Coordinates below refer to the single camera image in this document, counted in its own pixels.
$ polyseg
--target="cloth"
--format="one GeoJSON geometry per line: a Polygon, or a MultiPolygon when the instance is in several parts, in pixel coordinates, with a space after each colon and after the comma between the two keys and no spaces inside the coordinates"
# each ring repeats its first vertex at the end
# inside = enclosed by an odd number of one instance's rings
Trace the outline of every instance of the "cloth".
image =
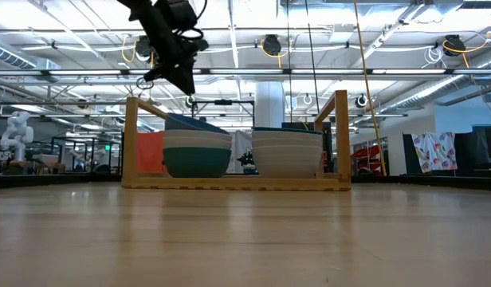
{"type": "Polygon", "coordinates": [[[456,150],[454,149],[454,133],[425,132],[422,135],[413,134],[412,141],[423,173],[458,169],[456,150]]]}
{"type": "Polygon", "coordinates": [[[231,141],[230,165],[226,173],[244,173],[244,168],[237,159],[240,159],[245,152],[253,149],[253,137],[242,131],[236,131],[231,141]]]}
{"type": "Polygon", "coordinates": [[[136,142],[136,172],[163,173],[164,132],[138,133],[136,142]]]}

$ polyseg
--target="orange panel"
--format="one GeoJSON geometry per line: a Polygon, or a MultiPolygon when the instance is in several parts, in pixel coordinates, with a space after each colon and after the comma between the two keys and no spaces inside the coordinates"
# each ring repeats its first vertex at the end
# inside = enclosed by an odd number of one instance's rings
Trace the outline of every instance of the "orange panel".
{"type": "Polygon", "coordinates": [[[138,133],[136,143],[136,172],[167,172],[163,166],[164,132],[138,133]]]}

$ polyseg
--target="blue bowl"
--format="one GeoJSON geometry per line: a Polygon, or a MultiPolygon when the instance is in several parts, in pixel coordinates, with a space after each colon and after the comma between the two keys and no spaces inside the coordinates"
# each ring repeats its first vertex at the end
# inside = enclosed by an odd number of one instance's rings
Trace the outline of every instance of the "blue bowl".
{"type": "Polygon", "coordinates": [[[308,134],[313,134],[313,135],[323,135],[323,132],[316,132],[316,131],[308,131],[308,130],[303,130],[303,129],[295,129],[295,128],[253,128],[254,131],[257,132],[302,132],[302,133],[308,133],[308,134]]]}
{"type": "Polygon", "coordinates": [[[166,130],[194,130],[194,131],[208,131],[218,132],[225,135],[229,133],[214,125],[205,123],[201,120],[193,119],[189,116],[183,116],[174,113],[168,113],[166,118],[166,130]]]}

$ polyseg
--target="teal bowl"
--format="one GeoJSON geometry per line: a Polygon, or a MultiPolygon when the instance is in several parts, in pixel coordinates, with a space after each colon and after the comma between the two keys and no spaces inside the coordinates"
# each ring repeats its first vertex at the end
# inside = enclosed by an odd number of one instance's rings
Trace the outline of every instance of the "teal bowl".
{"type": "Polygon", "coordinates": [[[208,131],[229,135],[229,133],[222,128],[218,128],[212,124],[205,123],[204,121],[198,119],[193,119],[189,116],[183,116],[175,113],[167,114],[165,129],[208,131]]]}
{"type": "Polygon", "coordinates": [[[220,178],[231,157],[231,150],[208,147],[170,147],[163,153],[167,172],[174,178],[220,178]]]}

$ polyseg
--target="wooden floor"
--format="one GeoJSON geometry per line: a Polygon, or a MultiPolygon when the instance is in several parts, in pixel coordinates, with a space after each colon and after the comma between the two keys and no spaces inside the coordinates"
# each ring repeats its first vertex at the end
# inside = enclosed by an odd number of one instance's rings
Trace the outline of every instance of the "wooden floor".
{"type": "Polygon", "coordinates": [[[491,286],[491,192],[2,190],[4,286],[491,286]]]}

